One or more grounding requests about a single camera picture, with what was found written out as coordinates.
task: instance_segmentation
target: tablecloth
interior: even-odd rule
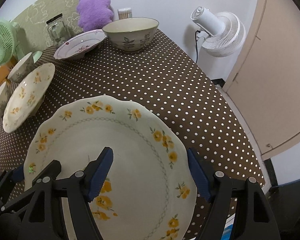
[[[160,30],[151,44],[136,54],[120,51],[108,40],[76,61],[56,60],[54,52],[54,47],[47,48],[36,63],[56,66],[36,115],[10,134],[3,131],[0,120],[0,171],[23,164],[40,124],[59,107],[81,98],[110,95],[145,106],[215,170],[236,179],[254,176],[264,185],[251,144],[227,102],[193,60]],[[17,184],[11,197],[21,194],[23,188],[24,184]],[[235,211],[235,201],[231,201],[228,216]],[[196,236],[208,208],[198,195],[184,239]]]

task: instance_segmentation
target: power cord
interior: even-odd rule
[[[198,44],[197,44],[197,33],[200,33],[201,31],[197,30],[195,31],[195,34],[194,34],[194,39],[195,39],[195,51],[197,52],[197,59],[195,61],[195,63],[197,64],[197,61],[198,61]]]

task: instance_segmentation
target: green fan grille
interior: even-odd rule
[[[11,26],[0,22],[0,65],[4,65],[11,59],[14,48],[15,41]]]

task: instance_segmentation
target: glass jar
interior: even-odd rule
[[[53,41],[53,45],[59,48],[70,39],[70,33],[63,22],[62,13],[47,21],[48,33]]]

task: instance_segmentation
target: door edge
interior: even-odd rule
[[[237,73],[240,71],[243,63],[245,62],[245,60],[252,48],[254,39],[257,35],[257,32],[258,32],[260,24],[261,24],[263,13],[265,11],[266,1],[267,0],[257,0],[256,9],[254,12],[254,16],[252,19],[252,23],[251,23],[249,32],[247,33],[247,38],[242,46],[241,52],[237,58],[236,63],[234,64],[234,67],[232,68],[228,78],[226,79],[226,83],[222,88],[222,90],[224,92],[227,92],[229,90],[232,82],[236,78]]]
[[[278,145],[277,147],[271,149],[270,151],[267,151],[263,154],[261,154],[262,160],[267,160],[271,157],[274,157],[280,153],[283,153],[284,151],[290,149],[291,147],[295,146],[300,142],[300,132],[297,133],[295,136],[290,138],[288,141],[285,141],[284,143]]]

